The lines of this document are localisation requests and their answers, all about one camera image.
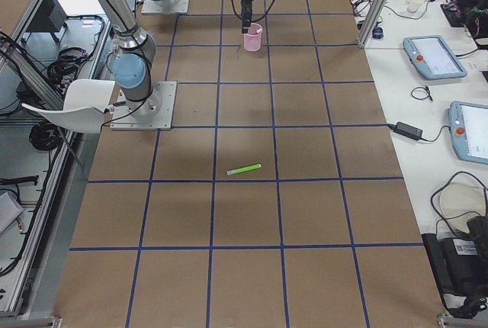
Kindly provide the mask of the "pink mesh cup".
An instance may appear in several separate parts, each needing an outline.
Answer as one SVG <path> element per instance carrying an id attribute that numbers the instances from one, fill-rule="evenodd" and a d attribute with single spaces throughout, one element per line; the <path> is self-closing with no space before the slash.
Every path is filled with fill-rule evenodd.
<path id="1" fill-rule="evenodd" d="M 262 33 L 260 35 L 252 35 L 257 29 L 262 28 L 258 23 L 251 23 L 251 27 L 247 34 L 243 34 L 243 47 L 249 52 L 256 52 L 262 45 Z"/>

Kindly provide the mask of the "green pen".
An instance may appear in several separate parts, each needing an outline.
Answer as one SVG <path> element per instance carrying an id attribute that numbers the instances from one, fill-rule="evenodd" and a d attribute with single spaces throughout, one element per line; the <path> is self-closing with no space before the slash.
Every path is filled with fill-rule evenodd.
<path id="1" fill-rule="evenodd" d="M 262 165 L 260 163 L 256 163 L 256 164 L 251 164 L 248 166 L 242 166 L 239 168 L 230 169 L 226 172 L 226 174 L 227 175 L 237 175 L 237 174 L 242 174 L 244 172 L 251 172 L 251 171 L 260 169 L 261 167 L 262 167 Z"/>

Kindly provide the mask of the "teach pendant far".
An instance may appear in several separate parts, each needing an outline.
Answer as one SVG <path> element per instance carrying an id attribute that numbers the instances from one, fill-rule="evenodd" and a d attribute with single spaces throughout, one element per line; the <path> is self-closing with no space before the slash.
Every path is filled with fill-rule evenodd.
<path id="1" fill-rule="evenodd" d="M 403 49 L 417 72 L 427 80 L 467 76 L 467 70 L 439 35 L 406 37 Z"/>

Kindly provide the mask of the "teach pendant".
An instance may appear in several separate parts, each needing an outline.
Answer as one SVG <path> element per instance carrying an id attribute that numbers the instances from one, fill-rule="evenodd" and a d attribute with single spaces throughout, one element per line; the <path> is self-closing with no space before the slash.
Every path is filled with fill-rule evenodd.
<path id="1" fill-rule="evenodd" d="M 427 80 L 467 76 L 467 70 L 439 35 L 406 37 L 403 49 L 417 72 Z"/>
<path id="2" fill-rule="evenodd" d="M 457 157 L 487 164 L 487 106 L 453 101 L 448 109 L 448 119 Z"/>

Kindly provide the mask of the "black power adapter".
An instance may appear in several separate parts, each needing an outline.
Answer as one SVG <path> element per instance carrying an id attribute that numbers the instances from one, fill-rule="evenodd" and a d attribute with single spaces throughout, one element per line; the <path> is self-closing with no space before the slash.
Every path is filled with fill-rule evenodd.
<path id="1" fill-rule="evenodd" d="M 418 127 L 414 127 L 400 121 L 396 122 L 395 124 L 387 124 L 387 126 L 394 133 L 410 138 L 411 140 L 418 141 L 422 139 L 422 130 Z"/>

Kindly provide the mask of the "teach pendant near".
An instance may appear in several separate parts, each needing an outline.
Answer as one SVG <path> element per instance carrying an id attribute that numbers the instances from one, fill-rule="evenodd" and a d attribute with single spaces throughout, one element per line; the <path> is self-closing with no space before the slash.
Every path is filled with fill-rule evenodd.
<path id="1" fill-rule="evenodd" d="M 457 157 L 487 164 L 487 106 L 453 101 L 448 109 L 448 119 Z"/>

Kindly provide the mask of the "aluminium frame post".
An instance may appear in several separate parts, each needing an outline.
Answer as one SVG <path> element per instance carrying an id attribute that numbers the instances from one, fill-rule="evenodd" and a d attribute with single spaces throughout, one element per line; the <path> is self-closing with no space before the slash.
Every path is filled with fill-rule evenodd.
<path id="1" fill-rule="evenodd" d="M 380 16 L 380 13 L 386 3 L 386 0 L 373 0 L 368 14 L 364 20 L 364 23 L 361 26 L 359 31 L 357 45 L 359 48 L 364 49 L 366 43 L 368 42 L 369 37 L 371 36 L 371 32 L 374 29 L 377 19 Z"/>

